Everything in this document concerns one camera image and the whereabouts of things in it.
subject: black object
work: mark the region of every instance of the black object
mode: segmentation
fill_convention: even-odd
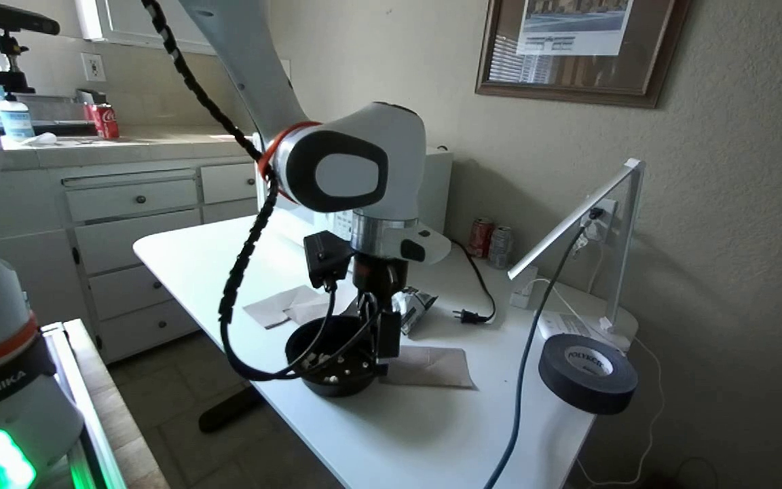
[[[21,10],[21,8],[10,8],[10,4],[0,4],[0,52],[9,57],[9,71],[0,71],[0,86],[5,93],[35,93],[28,84],[28,75],[20,71],[16,57],[29,52],[28,46],[20,46],[16,37],[10,37],[10,33],[16,30],[35,30],[35,33],[46,33],[46,36],[58,36],[61,33],[61,21],[32,12],[32,10]]]
[[[395,309],[395,294],[400,294],[407,284],[407,260],[388,260],[377,254],[357,254],[357,287],[370,294],[376,299],[376,355],[377,359],[395,359],[400,355],[400,329],[401,317]]]
[[[549,337],[537,371],[560,398],[601,416],[621,412],[639,389],[628,355],[582,334]]]
[[[99,135],[92,118],[32,118],[35,135],[55,133],[55,135]]]
[[[32,10],[0,4],[0,30],[9,30],[9,33],[35,30],[35,33],[58,36],[61,21],[32,12]]]
[[[293,360],[314,338],[323,317],[304,322],[285,342],[285,359]],[[361,332],[359,317],[332,315],[313,353],[297,367],[308,389],[321,395],[350,395],[363,390],[376,378],[376,355],[370,349],[370,337],[350,342]]]
[[[376,169],[376,175],[377,175],[376,188],[359,196],[323,192],[317,175],[323,173],[321,166],[334,163],[332,155],[353,155],[366,169]],[[363,137],[353,137],[353,135],[334,133],[334,129],[313,129],[290,148],[289,159],[297,159],[297,166],[289,166],[289,173],[285,173],[289,188],[310,208],[317,208],[317,211],[359,208],[386,196],[388,155]]]
[[[342,279],[353,254],[350,243],[332,231],[304,235],[304,251],[313,287]]]
[[[209,408],[199,419],[202,431],[221,431],[224,425],[233,424],[237,419],[253,412],[256,408],[267,404],[267,398],[248,386],[244,390],[237,390],[233,395],[224,398],[221,404]]]

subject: white cabinet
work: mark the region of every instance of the white cabinet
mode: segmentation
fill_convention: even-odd
[[[205,223],[256,213],[256,171],[251,163],[202,166]]]
[[[213,52],[180,0],[157,0],[183,52]],[[76,0],[84,37],[109,44],[164,46],[142,0]]]
[[[95,337],[120,360],[199,332],[133,242],[202,223],[195,169],[63,179]]]

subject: paper sheet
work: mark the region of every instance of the paper sheet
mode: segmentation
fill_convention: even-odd
[[[334,315],[342,315],[353,299],[357,299],[353,287],[340,287],[338,291]],[[244,309],[264,329],[275,329],[275,325],[282,325],[289,319],[310,322],[310,319],[327,315],[329,294],[321,294],[314,287],[300,284],[300,287],[289,287],[282,294],[275,294],[275,295],[268,295],[264,300],[248,303]]]
[[[384,378],[384,383],[475,389],[471,378],[468,349],[461,347],[401,345],[400,355],[388,360],[388,375]]]

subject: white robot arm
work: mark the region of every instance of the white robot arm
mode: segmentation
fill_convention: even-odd
[[[282,190],[317,211],[353,208],[357,287],[377,300],[376,353],[400,349],[400,311],[407,260],[435,264],[450,242],[418,223],[424,121],[395,103],[323,121],[308,117],[275,52],[264,0],[183,0],[186,10],[229,64],[248,113],[264,137]]]

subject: white table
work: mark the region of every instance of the white table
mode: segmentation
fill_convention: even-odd
[[[221,345],[217,300],[233,254],[253,218],[156,234],[137,242],[142,260]],[[240,359],[260,367],[285,367],[285,338],[297,325],[264,329],[243,307],[293,284],[308,284],[300,238],[281,218],[264,231],[248,269],[232,345]],[[376,383],[344,398],[313,393],[301,379],[256,383],[267,402],[314,451],[344,485],[484,485],[499,462],[514,424],[515,368],[532,309],[505,307],[510,281],[481,266],[499,300],[492,325],[461,325],[450,309],[488,309],[461,251],[438,266],[410,266],[410,284],[438,294],[415,337],[404,345],[464,347],[479,390],[404,389]],[[564,287],[578,311],[597,311],[593,295]],[[544,338],[526,367],[524,419],[520,446],[498,485],[563,485],[589,431],[593,416],[555,395],[540,375]]]

